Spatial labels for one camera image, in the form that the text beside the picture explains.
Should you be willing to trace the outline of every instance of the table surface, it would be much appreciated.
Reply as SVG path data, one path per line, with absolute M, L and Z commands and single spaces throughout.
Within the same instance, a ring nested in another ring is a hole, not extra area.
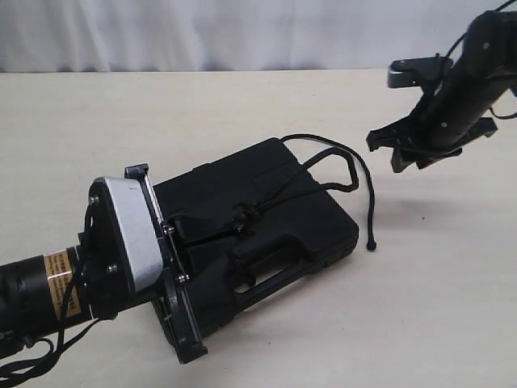
M 205 340 L 207 356 L 179 365 L 148 304 L 99 324 L 25 386 L 517 385 L 517 131 L 501 122 L 461 157 L 395 175 L 390 151 L 370 154 L 364 138 L 420 92 L 388 89 L 385 74 L 3 74 L 2 264 L 75 244 L 98 176 L 147 162 L 158 183 L 288 133 L 358 150 L 377 199 L 377 252 L 364 247 L 362 181 L 334 196 L 361 227 L 350 258 L 241 313 Z M 505 95 L 496 108 L 515 106 Z M 291 148 L 303 160 L 321 146 Z M 313 174 L 335 181 L 345 170 L 331 160 Z

